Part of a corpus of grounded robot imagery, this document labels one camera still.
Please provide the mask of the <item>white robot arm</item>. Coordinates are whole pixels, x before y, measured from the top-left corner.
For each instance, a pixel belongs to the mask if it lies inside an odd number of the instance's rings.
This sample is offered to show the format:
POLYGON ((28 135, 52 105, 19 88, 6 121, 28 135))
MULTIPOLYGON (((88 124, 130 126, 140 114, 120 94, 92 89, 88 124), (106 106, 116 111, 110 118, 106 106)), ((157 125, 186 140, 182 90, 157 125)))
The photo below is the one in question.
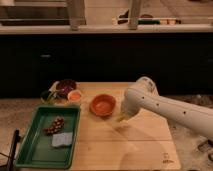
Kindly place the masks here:
POLYGON ((213 141, 213 109, 160 96, 149 77, 141 77, 124 91, 121 120, 137 115, 141 108, 185 126, 213 141))

